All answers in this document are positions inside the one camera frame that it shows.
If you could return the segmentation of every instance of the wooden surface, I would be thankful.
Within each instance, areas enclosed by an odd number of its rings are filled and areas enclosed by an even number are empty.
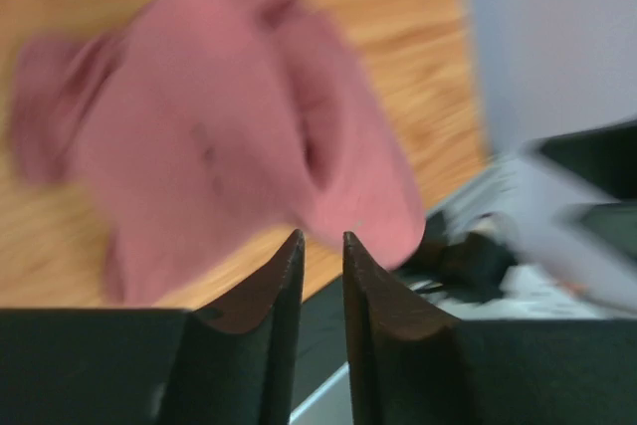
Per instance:
[[[11,65],[29,35],[90,35],[125,22],[148,0],[0,0],[0,307],[102,306],[107,227],[77,186],[30,190],[5,146]],[[314,0],[358,47],[428,205],[481,168],[460,0]],[[162,306],[198,307],[274,253],[289,230],[255,238],[227,263]],[[339,252],[310,241],[306,296],[340,272]]]

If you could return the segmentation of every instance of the wood grain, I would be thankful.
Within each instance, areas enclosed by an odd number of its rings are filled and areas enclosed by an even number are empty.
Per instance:
[[[91,35],[149,0],[0,0],[0,307],[101,307],[107,226],[78,186],[20,184],[5,144],[15,54],[28,36]],[[483,166],[461,0],[314,0],[360,50],[428,205]],[[255,238],[161,306],[195,308],[267,261],[289,228]],[[339,252],[308,245],[306,297],[340,273]]]

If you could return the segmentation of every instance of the pink sock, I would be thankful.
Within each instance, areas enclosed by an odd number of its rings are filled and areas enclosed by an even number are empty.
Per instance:
[[[424,230],[355,55],[300,0],[156,0],[121,33],[35,41],[13,118],[25,177],[85,181],[110,218],[107,290],[126,304],[281,222],[336,247],[353,230],[387,268]]]

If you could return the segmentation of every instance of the black material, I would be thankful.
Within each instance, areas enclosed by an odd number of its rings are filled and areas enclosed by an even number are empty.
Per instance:
[[[583,227],[637,269],[637,201],[582,205],[569,212],[567,221]]]
[[[461,322],[483,425],[634,425],[634,320]]]
[[[463,241],[449,244],[449,233],[441,210],[427,219],[427,228],[416,252],[395,272],[406,284],[429,280],[420,294],[444,292],[466,303],[485,303],[503,296],[500,283],[508,268],[518,263],[506,244],[483,234],[469,232]]]
[[[637,199],[637,120],[554,136],[534,147],[541,156],[617,199]]]
[[[345,234],[343,290],[355,425],[474,425],[450,327],[457,319],[381,269]]]
[[[479,233],[470,232],[461,243],[445,249],[440,267],[434,276],[441,283],[438,291],[464,303],[486,303],[500,299],[500,289],[507,270],[518,263],[506,246]],[[421,288],[419,294],[434,292]]]
[[[284,425],[304,239],[200,311],[0,312],[0,423]]]
[[[395,274],[405,281],[423,279],[439,268],[445,248],[449,245],[447,219],[443,210],[427,217],[427,227],[418,249]]]
[[[345,236],[355,425],[634,425],[634,320],[459,321]]]

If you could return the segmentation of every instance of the wooden table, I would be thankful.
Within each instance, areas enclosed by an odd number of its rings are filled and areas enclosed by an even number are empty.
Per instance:
[[[149,0],[0,0],[0,124],[11,66],[31,34],[90,35],[125,22]],[[483,166],[460,0],[314,0],[361,51],[377,92],[434,205]],[[78,186],[31,190],[0,146],[0,307],[94,307],[101,292],[107,226]],[[225,265],[162,306],[195,308],[269,259],[289,230],[266,232]],[[339,252],[310,240],[306,297],[340,272]]]

